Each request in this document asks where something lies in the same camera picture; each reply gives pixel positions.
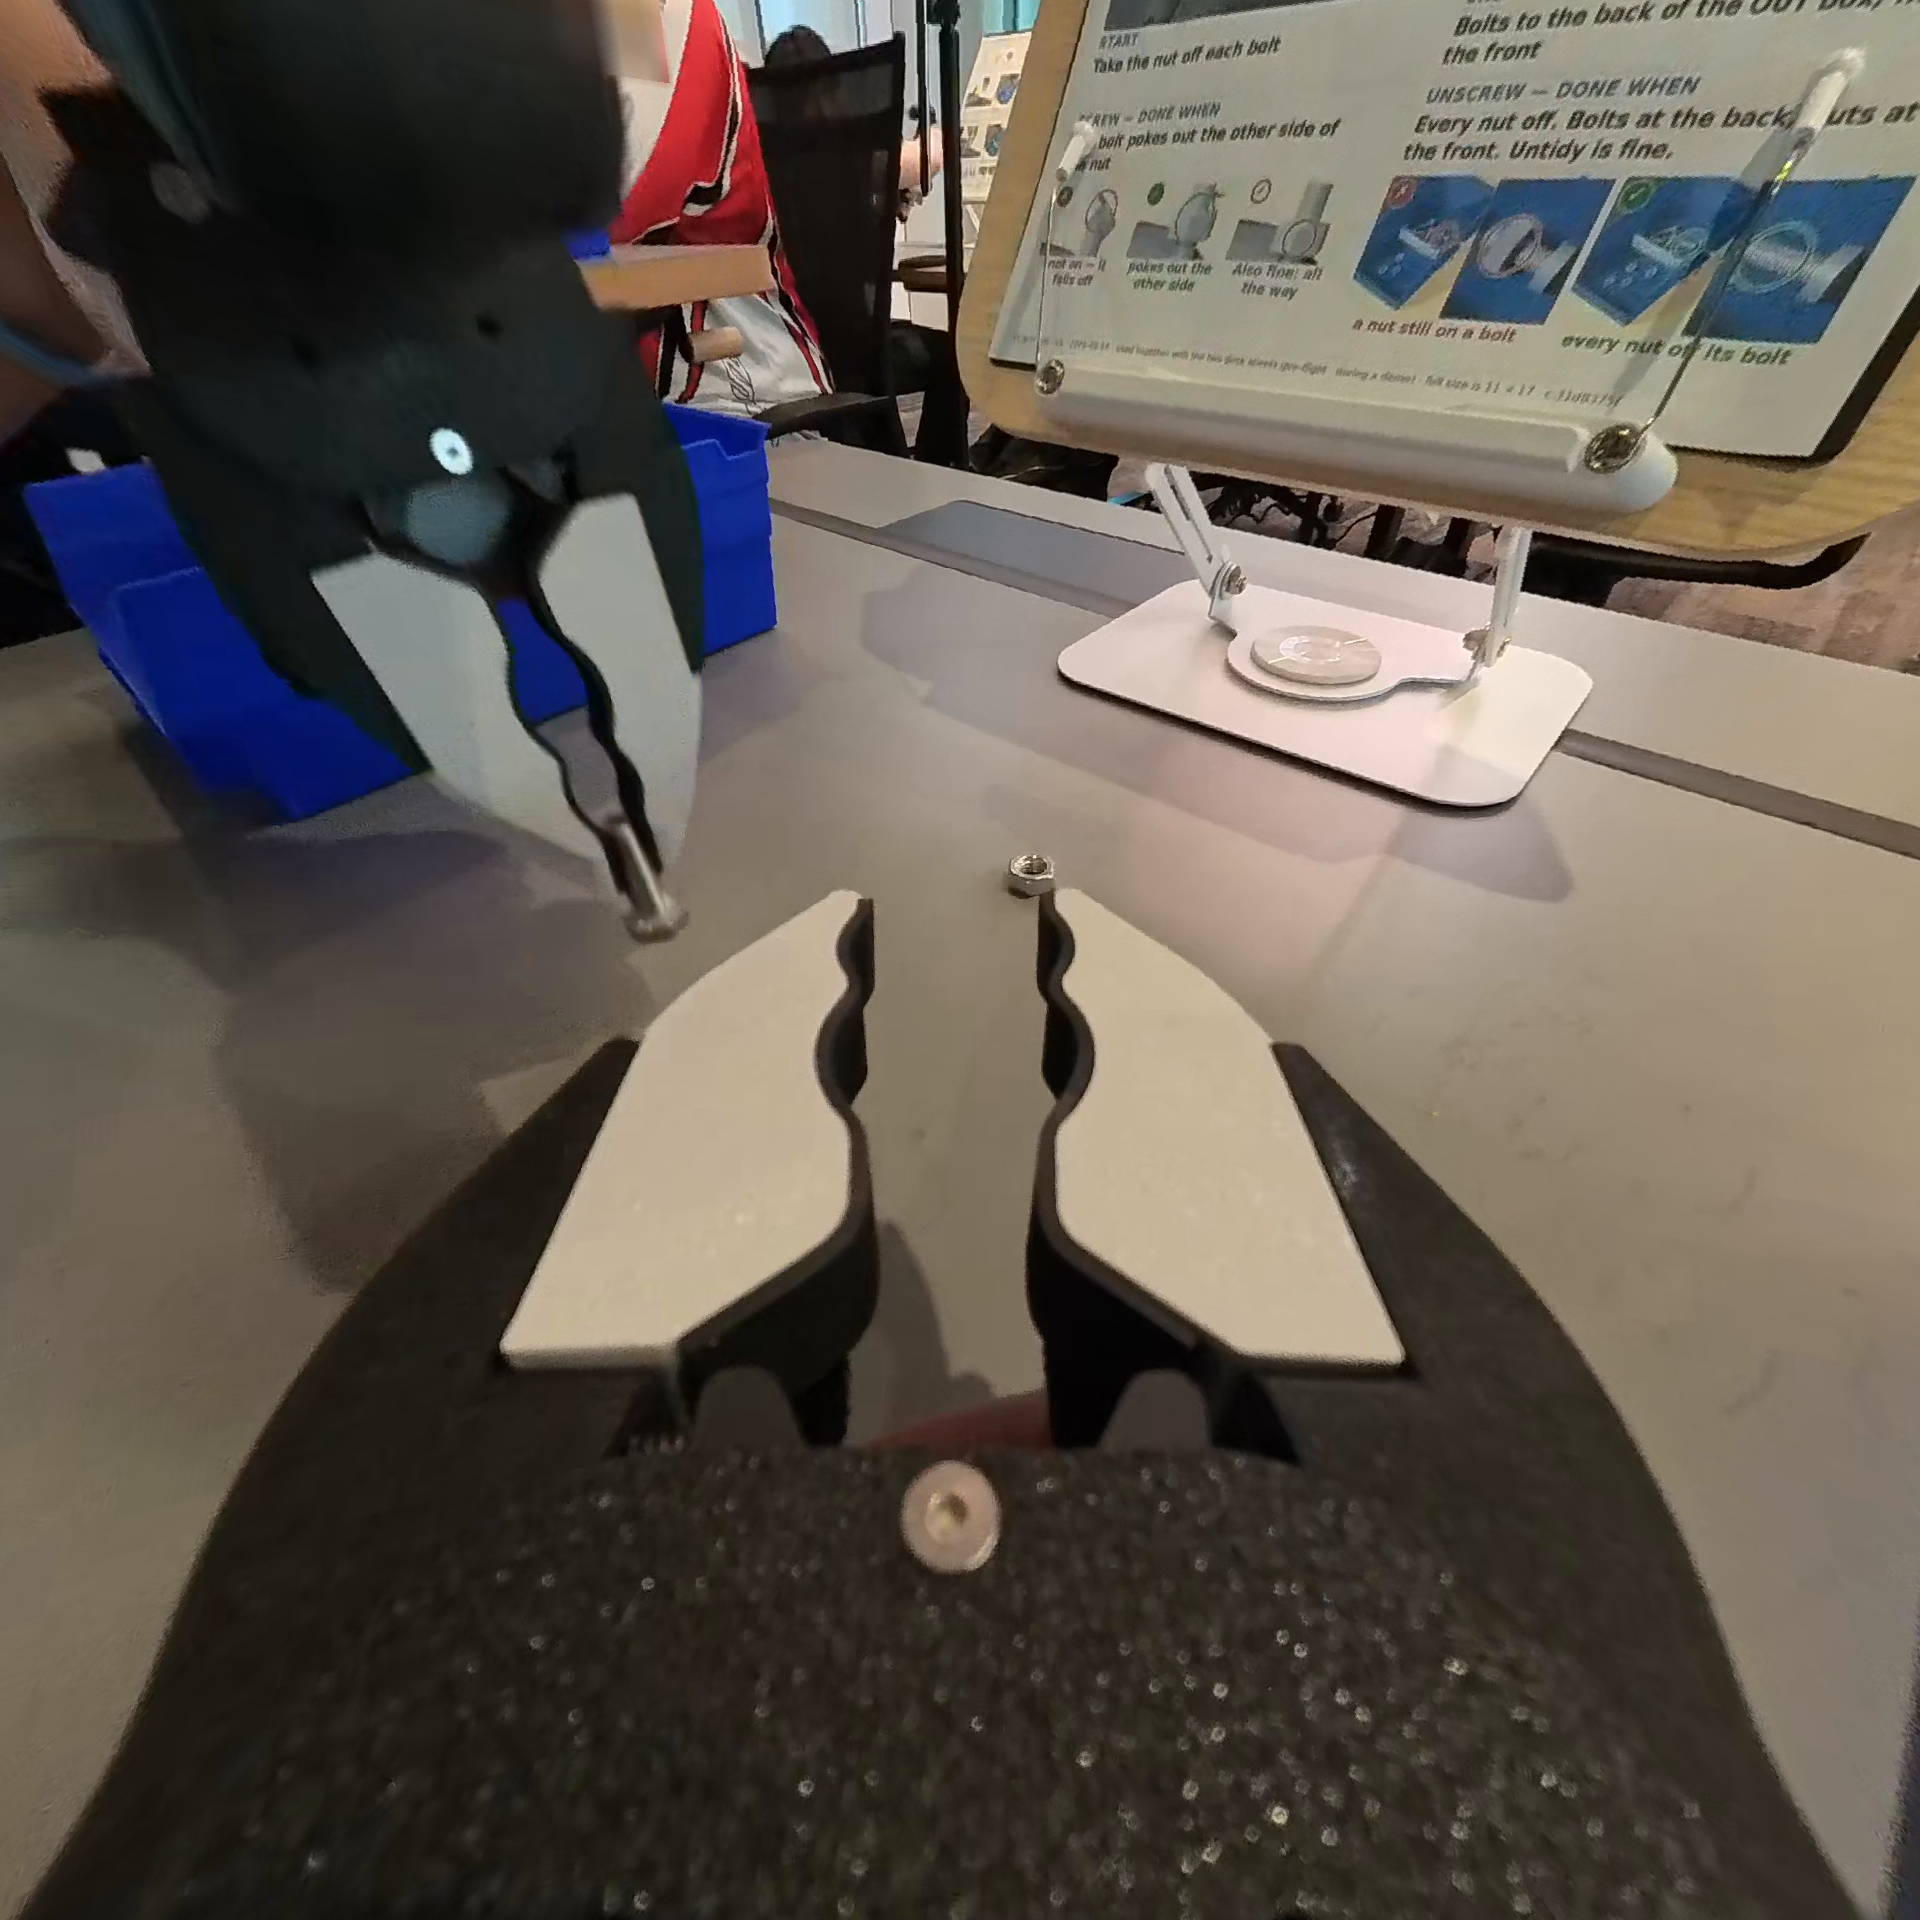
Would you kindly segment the blue plastic bin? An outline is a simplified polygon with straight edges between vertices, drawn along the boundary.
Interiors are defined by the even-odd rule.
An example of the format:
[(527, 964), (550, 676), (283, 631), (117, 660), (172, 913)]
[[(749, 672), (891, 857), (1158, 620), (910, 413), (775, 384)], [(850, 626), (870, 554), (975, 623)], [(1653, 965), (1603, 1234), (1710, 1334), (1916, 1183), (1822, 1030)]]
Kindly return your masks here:
[[(769, 433), (671, 403), (702, 522), (706, 651), (778, 623)], [(65, 601), (142, 720), (214, 797), (311, 820), (408, 779), (367, 731), (291, 689), (179, 537), (150, 466), (68, 472), (23, 490)]]

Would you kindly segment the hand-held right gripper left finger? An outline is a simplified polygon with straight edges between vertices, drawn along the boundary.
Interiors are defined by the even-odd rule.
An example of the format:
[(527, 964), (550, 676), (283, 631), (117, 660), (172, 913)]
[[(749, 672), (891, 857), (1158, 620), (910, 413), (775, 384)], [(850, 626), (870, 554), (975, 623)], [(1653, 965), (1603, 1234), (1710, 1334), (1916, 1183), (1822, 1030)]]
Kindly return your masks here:
[(636, 1375), (691, 1419), (768, 1375), (837, 1447), (878, 1307), (875, 902), (835, 891), (647, 1026), (499, 1338), (514, 1375)]

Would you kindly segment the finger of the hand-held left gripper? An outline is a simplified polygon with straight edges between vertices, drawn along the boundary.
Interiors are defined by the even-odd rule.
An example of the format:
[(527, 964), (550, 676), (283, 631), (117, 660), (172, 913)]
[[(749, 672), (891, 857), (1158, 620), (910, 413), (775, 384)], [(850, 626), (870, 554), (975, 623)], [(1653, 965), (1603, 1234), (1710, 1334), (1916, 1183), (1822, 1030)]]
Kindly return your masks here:
[(581, 722), (542, 735), (577, 838), (611, 885), (666, 885), (697, 802), (702, 669), (688, 660), (636, 496), (577, 503), (562, 518), (533, 606), (589, 694)]
[(477, 587), (380, 551), (311, 581), (448, 797), (605, 870), (558, 758), (514, 707), (509, 637)]

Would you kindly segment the wooden display board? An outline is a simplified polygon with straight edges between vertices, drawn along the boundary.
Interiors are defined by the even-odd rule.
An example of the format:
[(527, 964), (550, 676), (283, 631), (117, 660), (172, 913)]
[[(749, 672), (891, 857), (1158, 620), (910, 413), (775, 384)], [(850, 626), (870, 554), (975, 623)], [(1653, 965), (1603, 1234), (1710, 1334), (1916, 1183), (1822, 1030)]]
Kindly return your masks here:
[[(1346, 463), (1276, 466), (1261, 455), (1221, 452), (1193, 430), (1164, 434), (1136, 422), (1079, 430), (1036, 396), (1036, 369), (994, 361), (994, 333), (1036, 209), (1063, 92), (1082, 36), (1105, 4), (1041, 4), (1023, 66), (1023, 85), (995, 148), (995, 182), (964, 293), (964, 372), (988, 418), (1014, 434), (1048, 443), (1168, 457), (1312, 494), (1439, 507), (1481, 519), (1521, 519), (1521, 504), (1496, 494), (1450, 503), (1378, 488)], [(1919, 339), (1895, 355), (1889, 380), (1842, 440), (1810, 460), (1745, 457), (1670, 447), (1675, 490), (1648, 512), (1547, 507), (1537, 528), (1648, 547), (1682, 557), (1770, 562), (1874, 532), (1919, 503)]]

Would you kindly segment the black office chair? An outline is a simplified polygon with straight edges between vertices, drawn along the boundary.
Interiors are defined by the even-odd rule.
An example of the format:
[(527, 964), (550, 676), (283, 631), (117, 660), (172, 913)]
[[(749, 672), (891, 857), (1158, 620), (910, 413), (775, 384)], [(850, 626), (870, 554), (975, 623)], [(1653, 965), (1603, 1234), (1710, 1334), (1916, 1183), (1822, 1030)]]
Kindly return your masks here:
[(829, 366), (829, 396), (781, 403), (765, 422), (964, 466), (970, 396), (953, 334), (894, 321), (904, 69), (903, 38), (831, 52), (793, 26), (746, 74), (781, 265)]

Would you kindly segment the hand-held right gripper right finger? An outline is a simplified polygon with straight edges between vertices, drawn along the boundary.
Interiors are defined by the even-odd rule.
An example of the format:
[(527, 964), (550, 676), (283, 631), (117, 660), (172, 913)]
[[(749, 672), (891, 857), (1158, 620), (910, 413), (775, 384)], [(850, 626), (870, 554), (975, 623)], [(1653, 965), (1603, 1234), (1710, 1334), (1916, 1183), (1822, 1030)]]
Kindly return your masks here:
[(1030, 1321), (1058, 1445), (1099, 1445), (1142, 1378), (1202, 1442), (1280, 1445), (1271, 1378), (1396, 1381), (1406, 1343), (1283, 1048), (1199, 964), (1083, 891), (1044, 899), (1051, 1111), (1030, 1190)]

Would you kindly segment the person's left forearm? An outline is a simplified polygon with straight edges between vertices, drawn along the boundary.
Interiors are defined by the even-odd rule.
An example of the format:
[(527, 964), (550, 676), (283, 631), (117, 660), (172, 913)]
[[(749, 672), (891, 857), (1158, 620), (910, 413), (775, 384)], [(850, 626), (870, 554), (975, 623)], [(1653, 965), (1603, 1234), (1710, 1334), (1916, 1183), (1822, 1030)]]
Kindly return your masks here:
[(109, 344), (38, 221), (63, 162), (35, 80), (4, 80), (4, 339), (88, 369)]

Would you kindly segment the silver hex bolt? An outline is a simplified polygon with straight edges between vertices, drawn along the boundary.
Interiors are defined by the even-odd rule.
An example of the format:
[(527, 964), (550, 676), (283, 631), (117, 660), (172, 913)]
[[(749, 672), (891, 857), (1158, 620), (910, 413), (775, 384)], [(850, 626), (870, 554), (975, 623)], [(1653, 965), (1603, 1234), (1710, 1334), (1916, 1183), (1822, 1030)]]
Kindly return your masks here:
[(621, 891), (625, 927), (636, 942), (661, 946), (675, 940), (688, 926), (688, 910), (666, 891), (661, 867), (647, 851), (641, 830), (622, 814), (608, 814), (597, 822), (597, 839), (608, 857), (608, 871)]

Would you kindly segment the printed instruction sheet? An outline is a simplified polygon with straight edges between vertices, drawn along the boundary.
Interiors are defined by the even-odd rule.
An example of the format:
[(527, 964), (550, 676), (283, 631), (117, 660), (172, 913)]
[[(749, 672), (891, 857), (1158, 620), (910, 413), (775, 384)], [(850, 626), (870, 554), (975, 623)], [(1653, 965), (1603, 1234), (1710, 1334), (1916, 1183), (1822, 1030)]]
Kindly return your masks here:
[(1716, 274), (1741, 167), (1842, 46), (1869, 66), (1764, 214), (1657, 422), (1810, 460), (1919, 339), (1916, 4), (1105, 4), (994, 333), (1283, 393), (1613, 422)]

